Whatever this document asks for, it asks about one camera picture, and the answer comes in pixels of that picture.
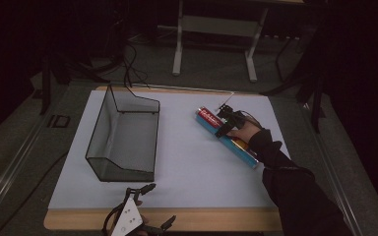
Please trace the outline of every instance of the table leg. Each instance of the table leg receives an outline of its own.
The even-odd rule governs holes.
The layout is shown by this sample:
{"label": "table leg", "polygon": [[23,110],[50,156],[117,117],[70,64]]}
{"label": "table leg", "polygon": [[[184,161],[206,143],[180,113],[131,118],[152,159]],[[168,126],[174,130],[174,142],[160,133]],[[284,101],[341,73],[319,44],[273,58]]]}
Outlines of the table leg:
{"label": "table leg", "polygon": [[179,0],[179,17],[177,20],[177,45],[174,53],[173,76],[180,75],[180,65],[182,62],[182,18],[183,18],[183,0]]}
{"label": "table leg", "polygon": [[253,55],[254,55],[254,51],[256,50],[257,42],[259,41],[260,33],[262,32],[263,25],[265,23],[268,11],[269,11],[268,8],[265,8],[263,10],[262,16],[260,18],[260,22],[259,22],[259,24],[257,24],[256,31],[254,32],[253,41],[251,43],[250,49],[245,51],[245,60],[246,60],[246,63],[247,63],[248,77],[250,78],[250,82],[252,82],[252,83],[257,82],[256,70],[254,68]]}

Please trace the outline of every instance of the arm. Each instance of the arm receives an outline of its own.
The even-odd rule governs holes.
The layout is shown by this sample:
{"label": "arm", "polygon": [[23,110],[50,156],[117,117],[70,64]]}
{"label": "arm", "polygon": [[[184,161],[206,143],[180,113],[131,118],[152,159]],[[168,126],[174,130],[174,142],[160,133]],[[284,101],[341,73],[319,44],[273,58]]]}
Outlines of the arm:
{"label": "arm", "polygon": [[311,171],[297,166],[273,142],[269,130],[246,122],[241,130],[229,133],[249,144],[265,165],[263,184],[279,207],[284,235],[352,235],[343,214],[315,183]]}

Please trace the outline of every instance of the wire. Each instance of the wire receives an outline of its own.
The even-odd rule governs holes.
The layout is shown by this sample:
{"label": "wire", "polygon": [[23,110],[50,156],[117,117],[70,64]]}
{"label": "wire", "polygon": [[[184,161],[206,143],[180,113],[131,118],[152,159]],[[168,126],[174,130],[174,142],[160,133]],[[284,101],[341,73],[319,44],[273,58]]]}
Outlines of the wire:
{"label": "wire", "polygon": [[94,72],[90,71],[86,67],[82,66],[80,63],[72,60],[68,56],[64,55],[63,53],[56,53],[56,56],[58,56],[59,59],[63,60],[64,63],[67,63],[73,70],[82,73],[83,75],[87,76],[91,80],[97,82],[97,83],[109,83],[108,80],[103,79],[96,75]]}
{"label": "wire", "polygon": [[252,116],[250,113],[248,113],[247,111],[240,110],[240,112],[245,113],[245,114],[247,114],[249,117],[251,117],[251,118],[253,119],[253,121],[250,120],[250,119],[248,119],[248,118],[246,118],[246,117],[243,117],[243,116],[237,115],[237,114],[235,114],[235,113],[233,113],[233,112],[227,112],[227,111],[224,111],[224,110],[221,110],[221,112],[223,112],[223,113],[225,113],[225,114],[227,114],[227,115],[230,115],[230,116],[232,116],[232,117],[235,117],[235,118],[241,119],[241,120],[243,120],[243,121],[250,122],[250,123],[253,124],[254,126],[256,126],[256,127],[260,128],[260,129],[263,129],[263,127],[260,125],[260,122],[259,122],[256,118],[254,118],[254,116]]}
{"label": "wire", "polygon": [[[124,67],[125,67],[125,74],[124,74],[124,78],[123,78],[123,81],[124,81],[124,87],[127,87],[127,82],[129,84],[129,87],[132,88],[133,87],[133,82],[131,80],[131,76],[130,76],[130,70],[132,70],[132,72],[134,73],[134,75],[139,79],[137,81],[137,83],[143,83],[146,85],[146,87],[148,89],[151,89],[150,86],[146,83],[146,79],[149,77],[149,75],[143,71],[140,71],[136,68],[133,67],[133,64],[137,58],[137,49],[131,45],[131,44],[126,44],[127,46],[131,47],[131,49],[133,49],[134,51],[134,56],[132,58],[131,61],[128,61],[128,59],[126,57],[124,57]],[[138,74],[137,72],[139,73],[142,73],[145,77],[142,79]]]}
{"label": "wire", "polygon": [[63,153],[60,157],[58,157],[50,166],[50,168],[45,171],[44,175],[39,179],[38,183],[36,183],[35,187],[32,189],[32,191],[27,195],[27,197],[24,199],[24,201],[18,206],[18,208],[9,216],[9,218],[4,222],[4,224],[0,227],[0,233],[1,231],[8,225],[9,222],[15,217],[15,215],[24,207],[24,205],[29,201],[29,199],[32,197],[32,194],[38,189],[39,185],[42,183],[42,181],[45,179],[45,177],[48,175],[48,173],[54,168],[54,166],[62,160],[64,157],[67,156],[68,151]]}
{"label": "wire", "polygon": [[[113,1],[113,5],[114,5],[113,19],[115,20],[115,22],[114,24],[112,24],[112,26],[109,27],[109,32],[107,34],[106,41],[103,46],[104,55],[107,54],[106,51],[107,51],[107,47],[109,43],[111,41],[114,41],[113,43],[117,45],[121,45],[123,43],[121,42],[121,35],[125,35],[126,33],[125,29],[126,29],[127,20],[129,16],[129,9],[130,9],[129,0]],[[77,65],[74,66],[74,70],[87,75],[88,77],[90,77],[90,79],[96,82],[108,83],[108,81],[102,81],[96,77],[90,76],[89,73],[93,72],[97,74],[97,73],[103,73],[108,70],[115,69],[117,66],[121,64],[121,62],[122,62],[121,49],[115,48],[114,52],[111,55],[111,61],[108,64],[94,68],[94,67],[89,67],[87,65],[83,65],[82,63],[77,63]]]}
{"label": "wire", "polygon": [[[177,32],[177,29],[173,29],[173,30],[171,30],[169,32],[161,34],[161,35],[157,36],[156,39],[165,38],[165,37],[167,37],[169,35],[174,34],[175,32]],[[145,35],[143,33],[138,33],[138,34],[136,34],[134,36],[131,36],[130,38],[127,39],[127,41],[132,42],[132,43],[137,43],[137,44],[147,44],[147,43],[152,42],[151,39],[145,38]]]}
{"label": "wire", "polygon": [[293,41],[293,37],[291,37],[290,39],[288,39],[286,41],[286,43],[282,47],[281,51],[279,51],[279,53],[278,53],[278,55],[276,56],[276,59],[275,59],[276,71],[278,72],[279,80],[281,82],[285,82],[287,79],[284,79],[284,77],[282,76],[281,67],[279,66],[279,58],[282,56],[282,53],[284,53],[284,51],[286,50],[287,46],[290,45],[290,43],[292,41]]}
{"label": "wire", "polygon": [[103,227],[102,227],[102,234],[104,236],[107,236],[108,235],[108,231],[107,231],[107,226],[108,226],[108,222],[109,222],[109,219],[110,217],[118,212],[118,211],[122,211],[122,209],[125,207],[124,203],[121,203],[120,205],[116,206],[107,216],[106,216],[106,219],[105,221],[103,222]]}
{"label": "wire", "polygon": [[108,75],[110,75],[110,74],[112,74],[112,73],[118,71],[118,69],[121,68],[121,67],[123,67],[123,66],[121,66],[121,65],[117,65],[115,68],[112,68],[111,71],[106,72],[105,74],[101,74],[100,76],[101,76],[101,77],[108,76]]}

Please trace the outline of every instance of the cylindrical can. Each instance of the cylindrical can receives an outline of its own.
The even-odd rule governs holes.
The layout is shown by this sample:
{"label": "cylindrical can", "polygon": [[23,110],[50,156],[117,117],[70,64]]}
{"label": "cylindrical can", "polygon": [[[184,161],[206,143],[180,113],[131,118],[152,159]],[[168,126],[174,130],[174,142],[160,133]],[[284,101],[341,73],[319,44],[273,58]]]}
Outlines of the cylindrical can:
{"label": "cylindrical can", "polygon": [[[196,120],[213,135],[223,125],[223,121],[204,106],[198,108],[196,111]],[[255,157],[256,153],[250,150],[245,142],[236,137],[229,136],[222,136],[219,140],[248,166],[253,169],[257,167],[259,161]]]}

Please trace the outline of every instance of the black cable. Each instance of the black cable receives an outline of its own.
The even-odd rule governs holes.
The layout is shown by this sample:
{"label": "black cable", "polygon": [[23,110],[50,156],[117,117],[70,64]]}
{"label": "black cable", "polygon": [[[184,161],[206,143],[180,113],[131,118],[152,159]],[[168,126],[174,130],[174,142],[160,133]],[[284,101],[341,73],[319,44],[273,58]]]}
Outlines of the black cable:
{"label": "black cable", "polygon": [[88,68],[84,67],[80,63],[72,60],[71,58],[69,58],[68,56],[64,55],[63,53],[56,53],[56,55],[61,60],[63,60],[64,63],[68,64],[73,70],[76,70],[76,71],[82,73],[83,75],[87,76],[91,80],[93,80],[93,81],[95,81],[97,83],[109,83],[108,80],[99,77],[94,72],[90,71]]}
{"label": "black cable", "polygon": [[105,219],[105,222],[103,223],[103,228],[102,228],[102,234],[103,234],[104,236],[107,236],[107,235],[108,235],[107,226],[108,226],[108,222],[109,222],[110,217],[111,217],[114,213],[116,213],[116,212],[122,210],[124,207],[125,207],[125,205],[124,205],[124,203],[122,203],[122,204],[118,205],[117,207],[115,207],[115,208],[114,208],[114,209],[108,214],[108,216],[107,216],[106,219]]}
{"label": "black cable", "polygon": [[134,61],[137,58],[137,49],[133,45],[131,45],[129,43],[127,43],[127,46],[131,47],[133,49],[133,51],[134,51],[134,57],[133,57],[133,59],[130,62],[130,65],[132,66],[134,64]]}
{"label": "black cable", "polygon": [[282,53],[284,53],[284,51],[286,50],[287,46],[290,45],[290,43],[291,43],[292,40],[293,40],[292,37],[290,39],[288,39],[287,42],[282,47],[281,51],[276,56],[276,60],[275,60],[276,71],[278,72],[279,80],[281,80],[281,82],[285,82],[286,79],[284,79],[284,77],[282,76],[281,68],[279,67],[279,58],[281,57]]}
{"label": "black cable", "polygon": [[[131,66],[131,65],[129,66],[129,69],[131,69],[131,70],[133,71],[134,75],[139,79],[138,81],[132,82],[132,81],[131,81],[131,78],[129,77],[129,80],[131,81],[131,83],[134,83],[134,84],[135,84],[135,83],[143,83],[144,85],[146,85],[146,87],[147,87],[148,89],[151,89],[150,86],[149,86],[149,84],[146,83],[146,79],[149,77],[149,75],[148,75],[147,73],[145,73],[145,72],[143,72],[143,71],[140,71],[140,70],[134,68],[134,67]],[[142,78],[137,74],[137,72],[142,73],[145,77],[142,79]]]}
{"label": "black cable", "polygon": [[88,68],[86,67],[88,70],[90,70],[91,72],[94,72],[94,73],[102,73],[102,72],[106,72],[108,70],[111,70],[111,69],[114,69],[115,67],[118,67],[120,66],[122,60],[121,60],[121,57],[120,56],[114,56],[111,61],[106,64],[106,65],[103,65],[103,66],[99,66],[99,67],[96,67],[96,68]]}
{"label": "black cable", "polygon": [[246,113],[249,117],[251,117],[252,119],[253,119],[253,121],[252,120],[250,120],[250,119],[247,119],[246,117],[243,117],[243,116],[239,116],[239,115],[237,115],[237,114],[234,114],[233,112],[227,112],[227,111],[221,111],[221,112],[223,112],[223,113],[225,113],[225,114],[228,114],[229,116],[232,116],[232,117],[236,117],[236,118],[238,118],[238,119],[241,119],[241,120],[243,120],[243,121],[247,121],[247,122],[250,122],[251,124],[253,124],[254,126],[256,126],[256,127],[258,127],[258,128],[260,128],[260,129],[263,129],[263,127],[260,125],[260,122],[256,119],[256,118],[254,118],[254,116],[252,116],[250,113],[248,113],[248,112],[246,112],[246,111],[242,111],[242,110],[240,110],[240,112],[242,112],[242,113]]}
{"label": "black cable", "polygon": [[112,74],[112,73],[118,71],[118,69],[121,68],[121,67],[123,67],[123,66],[121,66],[121,65],[117,65],[115,68],[112,68],[111,71],[106,72],[105,74],[102,74],[102,75],[100,75],[100,76],[101,76],[101,77],[108,76],[108,75],[110,75],[110,74]]}
{"label": "black cable", "polygon": [[128,88],[127,87],[127,82],[128,82],[128,85],[130,88],[133,87],[133,85],[131,84],[131,80],[130,80],[130,67],[127,65],[128,61],[124,58],[124,67],[125,67],[125,74],[124,74],[124,87],[125,88]]}
{"label": "black cable", "polygon": [[32,197],[32,194],[36,191],[36,189],[38,189],[39,185],[41,184],[41,182],[44,180],[44,178],[48,175],[48,173],[54,168],[54,166],[60,161],[62,160],[64,157],[67,156],[67,153],[68,151],[66,151],[65,153],[63,153],[60,157],[58,157],[56,159],[56,161],[53,162],[53,164],[51,164],[50,168],[47,169],[47,171],[45,171],[44,175],[41,177],[41,179],[39,179],[38,183],[35,185],[35,187],[32,189],[32,191],[27,195],[27,197],[24,199],[24,201],[18,206],[18,208],[9,216],[9,218],[4,222],[4,224],[1,225],[0,227],[0,233],[1,231],[8,225],[9,222],[11,222],[11,220],[15,217],[15,215],[21,210],[21,208],[24,207],[24,205],[29,201],[29,199]]}

